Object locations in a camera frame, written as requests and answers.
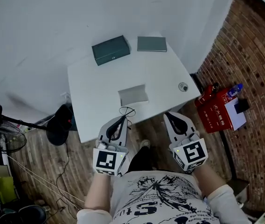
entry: blue bottle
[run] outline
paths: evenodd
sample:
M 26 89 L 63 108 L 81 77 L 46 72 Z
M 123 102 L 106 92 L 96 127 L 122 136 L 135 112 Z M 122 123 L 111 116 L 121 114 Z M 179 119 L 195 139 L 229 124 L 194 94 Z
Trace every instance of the blue bottle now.
M 230 90 L 228 90 L 227 95 L 232 98 L 233 96 L 237 95 L 241 89 L 243 88 L 243 84 L 234 85 Z

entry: gray-green book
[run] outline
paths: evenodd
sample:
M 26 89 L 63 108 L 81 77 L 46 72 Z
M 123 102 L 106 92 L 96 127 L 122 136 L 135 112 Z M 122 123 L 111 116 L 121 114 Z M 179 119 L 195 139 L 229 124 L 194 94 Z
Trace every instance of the gray-green book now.
M 138 36 L 138 51 L 167 51 L 165 37 Z

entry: dark green box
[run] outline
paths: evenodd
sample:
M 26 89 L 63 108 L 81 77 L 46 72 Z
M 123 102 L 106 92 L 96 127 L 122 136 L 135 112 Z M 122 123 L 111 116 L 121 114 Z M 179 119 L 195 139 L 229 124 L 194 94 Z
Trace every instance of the dark green box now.
M 92 46 L 92 51 L 97 65 L 130 54 L 129 46 L 123 35 Z

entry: red brick wall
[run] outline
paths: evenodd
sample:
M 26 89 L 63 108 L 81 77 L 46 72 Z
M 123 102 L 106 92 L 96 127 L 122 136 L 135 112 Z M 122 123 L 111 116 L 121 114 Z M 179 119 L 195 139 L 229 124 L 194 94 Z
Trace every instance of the red brick wall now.
M 243 83 L 247 123 L 225 131 L 237 177 L 250 182 L 247 207 L 265 211 L 265 3 L 234 0 L 211 52 L 198 71 L 204 86 Z

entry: sneaker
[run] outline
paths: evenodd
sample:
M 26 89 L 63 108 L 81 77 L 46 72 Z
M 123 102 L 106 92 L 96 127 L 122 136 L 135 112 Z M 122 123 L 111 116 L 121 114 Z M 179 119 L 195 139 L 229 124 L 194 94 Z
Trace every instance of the sneaker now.
M 142 142 L 141 142 L 141 148 L 142 147 L 148 147 L 148 148 L 150 148 L 150 141 L 149 140 L 143 140 Z

